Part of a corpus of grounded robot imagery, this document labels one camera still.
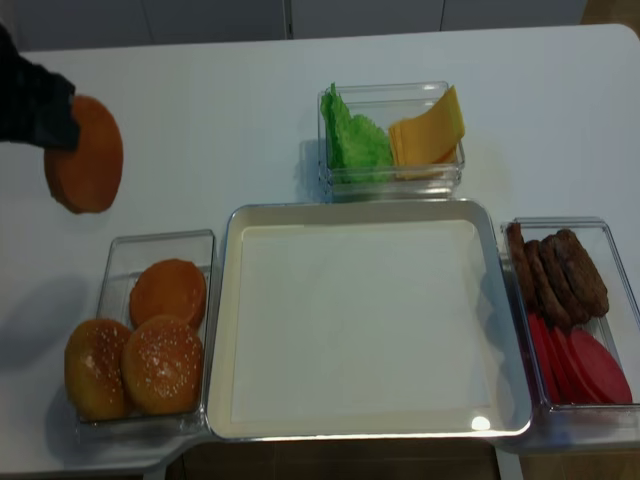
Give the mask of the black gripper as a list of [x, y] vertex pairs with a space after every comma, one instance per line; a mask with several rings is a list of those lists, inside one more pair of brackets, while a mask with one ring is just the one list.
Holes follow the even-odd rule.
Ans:
[[76, 87], [24, 58], [1, 29], [1, 140], [73, 151], [80, 127], [73, 118]]

